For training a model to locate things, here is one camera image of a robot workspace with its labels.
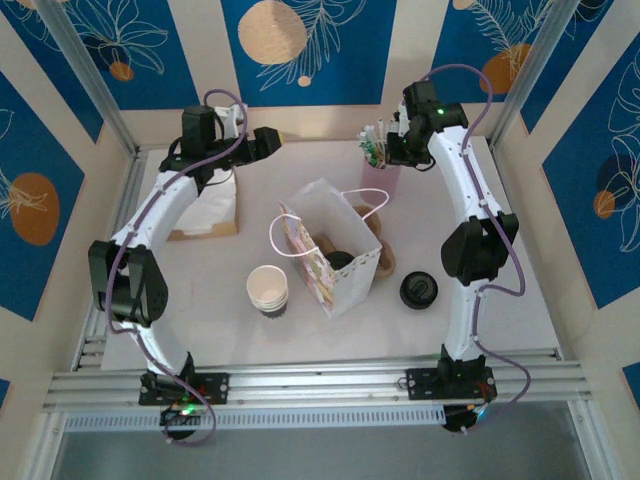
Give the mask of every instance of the pink cup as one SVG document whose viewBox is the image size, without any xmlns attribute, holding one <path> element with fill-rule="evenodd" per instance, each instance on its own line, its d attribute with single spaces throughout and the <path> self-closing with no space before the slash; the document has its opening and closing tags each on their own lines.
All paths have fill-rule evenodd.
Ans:
<svg viewBox="0 0 640 480">
<path fill-rule="evenodd" d="M 387 165 L 385 168 L 373 168 L 369 162 L 362 162 L 362 178 L 360 188 L 379 188 L 389 194 L 389 201 L 393 200 L 398 186 L 398 179 L 402 167 Z M 360 192 L 362 199 L 370 205 L 380 205 L 386 200 L 380 192 Z"/>
</svg>

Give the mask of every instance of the beige wall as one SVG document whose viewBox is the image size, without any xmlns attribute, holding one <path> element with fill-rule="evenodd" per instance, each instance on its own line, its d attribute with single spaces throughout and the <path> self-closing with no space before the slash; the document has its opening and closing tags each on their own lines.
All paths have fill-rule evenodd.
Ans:
<svg viewBox="0 0 640 480">
<path fill-rule="evenodd" d="M 87 250 L 110 233 L 128 158 L 108 128 L 94 145 L 2 15 L 0 45 L 0 70 L 85 174 L 36 319 L 0 308 L 0 378 L 11 381 L 0 416 L 0 477 L 12 479 L 51 373 L 69 368 L 91 300 Z"/>
<path fill-rule="evenodd" d="M 169 0 L 169 5 L 198 97 L 202 98 L 212 88 L 224 88 L 239 95 L 220 0 Z M 286 140 L 353 139 L 362 125 L 379 117 L 390 118 L 402 98 L 402 90 L 428 72 L 447 5 L 444 0 L 398 1 L 381 105 L 251 108 L 250 127 L 277 128 Z M 220 106 L 229 104 L 222 96 L 212 101 Z M 490 131 L 488 126 L 500 108 L 494 106 L 478 134 Z M 481 109 L 482 105 L 465 105 L 470 120 Z M 141 145 L 167 145 L 180 135 L 181 113 L 126 111 L 123 117 Z"/>
<path fill-rule="evenodd" d="M 621 368 L 640 360 L 640 289 L 596 309 L 541 165 L 639 30 L 637 0 L 613 2 L 531 136 L 516 122 L 497 152 L 561 343 L 582 361 L 629 479 L 640 475 L 640 412 Z"/>
</svg>

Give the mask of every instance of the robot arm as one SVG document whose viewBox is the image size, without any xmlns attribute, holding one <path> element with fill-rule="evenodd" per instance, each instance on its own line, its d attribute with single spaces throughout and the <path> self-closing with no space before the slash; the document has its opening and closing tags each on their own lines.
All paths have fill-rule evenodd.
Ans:
<svg viewBox="0 0 640 480">
<path fill-rule="evenodd" d="M 241 109 L 237 105 L 230 108 L 196 106 L 185 109 L 182 115 L 183 135 L 170 147 L 152 191 L 131 220 L 110 242 L 96 241 L 89 250 L 94 301 L 99 309 L 104 310 L 107 278 L 115 253 L 127 236 L 135 233 L 116 275 L 112 311 L 124 328 L 136 332 L 132 333 L 134 340 L 140 335 L 151 355 L 183 380 L 195 375 L 193 361 L 178 341 L 167 319 L 162 318 L 167 305 L 168 289 L 154 252 L 159 251 L 180 216 L 202 193 L 214 175 L 214 168 L 228 170 L 233 166 L 265 158 L 280 147 L 278 132 L 266 127 L 256 129 L 255 140 L 243 140 L 238 148 L 215 165 L 194 168 L 175 181 L 169 181 L 185 167 L 226 150 L 238 138 L 238 125 L 243 120 Z M 219 140 L 215 137 L 216 123 L 224 135 Z M 180 153 L 175 152 L 178 144 L 181 145 Z M 155 197 L 158 198 L 149 210 L 148 205 Z M 154 388 L 158 387 L 156 377 L 162 372 L 148 359 L 147 366 L 150 374 L 146 381 L 149 386 L 154 384 Z M 171 390 L 168 379 L 165 382 L 165 390 Z"/>
<path fill-rule="evenodd" d="M 426 392 L 415 399 L 470 398 L 474 385 L 486 383 L 491 370 L 473 338 L 474 305 L 480 288 L 494 280 L 504 266 L 508 251 L 485 207 L 497 219 L 513 243 L 518 231 L 514 214 L 504 214 L 491 195 L 473 148 L 462 148 L 467 140 L 468 121 L 460 104 L 443 104 L 430 81 L 415 82 L 403 91 L 404 102 L 395 119 L 398 131 L 387 136 L 391 165 L 428 170 L 439 165 L 453 201 L 457 228 L 441 249 L 442 264 L 457 282 L 453 292 L 449 332 L 437 371 L 419 371 Z M 492 389 L 489 398 L 496 395 Z"/>
</svg>

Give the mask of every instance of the metal grate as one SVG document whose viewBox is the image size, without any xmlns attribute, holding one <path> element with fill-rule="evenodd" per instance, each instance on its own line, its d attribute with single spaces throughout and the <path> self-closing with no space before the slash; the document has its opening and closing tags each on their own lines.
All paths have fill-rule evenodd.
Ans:
<svg viewBox="0 0 640 480">
<path fill-rule="evenodd" d="M 254 409 L 216 412 L 219 430 L 275 428 L 335 428 L 405 425 L 443 425 L 441 405 L 368 408 Z M 77 413 L 70 414 L 65 432 L 124 432 L 159 430 L 160 413 Z M 194 417 L 172 430 L 210 428 L 210 415 Z"/>
</svg>

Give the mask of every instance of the paper bag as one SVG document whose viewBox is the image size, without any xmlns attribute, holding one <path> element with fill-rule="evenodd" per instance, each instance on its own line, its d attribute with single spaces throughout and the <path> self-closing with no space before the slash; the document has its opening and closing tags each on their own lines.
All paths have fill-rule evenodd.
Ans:
<svg viewBox="0 0 640 480">
<path fill-rule="evenodd" d="M 295 259 L 298 271 L 326 314 L 331 318 L 362 302 L 369 293 L 382 245 L 343 193 L 322 178 L 282 200 L 280 210 L 291 253 L 281 252 L 273 237 L 272 244 L 282 255 Z M 325 235 L 337 250 L 350 253 L 354 260 L 334 271 L 312 240 L 316 235 Z"/>
</svg>

